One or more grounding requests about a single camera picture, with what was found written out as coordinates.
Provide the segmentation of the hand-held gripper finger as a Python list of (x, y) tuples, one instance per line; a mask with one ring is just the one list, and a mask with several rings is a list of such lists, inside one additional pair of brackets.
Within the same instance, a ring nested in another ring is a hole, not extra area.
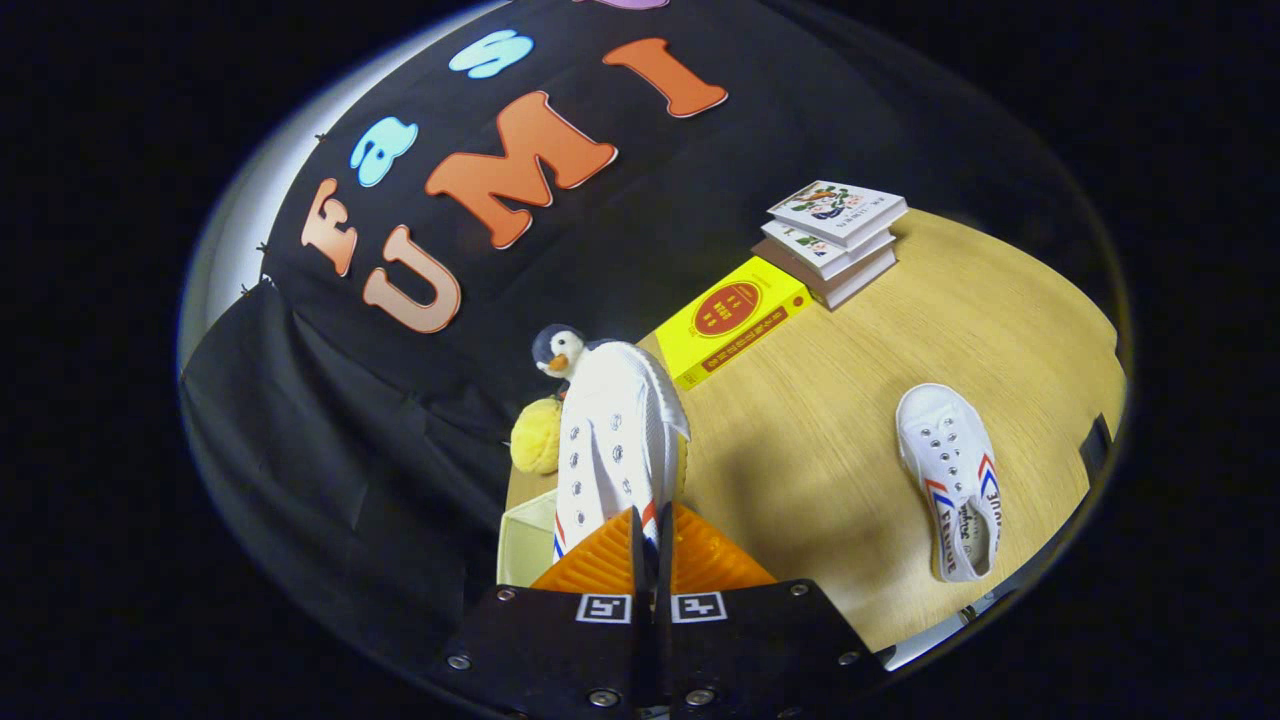
[(660, 520), (655, 688), (672, 719), (856, 719), (891, 680), (809, 578), (677, 591), (675, 503)]
[(499, 584), (435, 657), (435, 683), (498, 717), (634, 719), (652, 694), (652, 609), (639, 515), (622, 512), (552, 566)]

